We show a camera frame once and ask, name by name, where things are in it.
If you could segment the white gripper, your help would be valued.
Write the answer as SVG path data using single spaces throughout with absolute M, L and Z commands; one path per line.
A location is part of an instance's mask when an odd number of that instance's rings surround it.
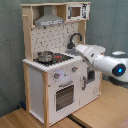
M 103 53 L 105 49 L 103 47 L 79 44 L 76 47 L 76 51 L 88 66 L 95 70 L 102 70 L 104 68 L 105 61 Z

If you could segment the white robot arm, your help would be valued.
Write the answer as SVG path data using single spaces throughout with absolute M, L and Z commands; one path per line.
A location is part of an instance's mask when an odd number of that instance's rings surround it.
M 110 56 L 105 56 L 104 47 L 82 44 L 76 47 L 76 51 L 89 67 L 107 75 L 111 83 L 128 84 L 128 55 L 125 52 L 116 51 Z

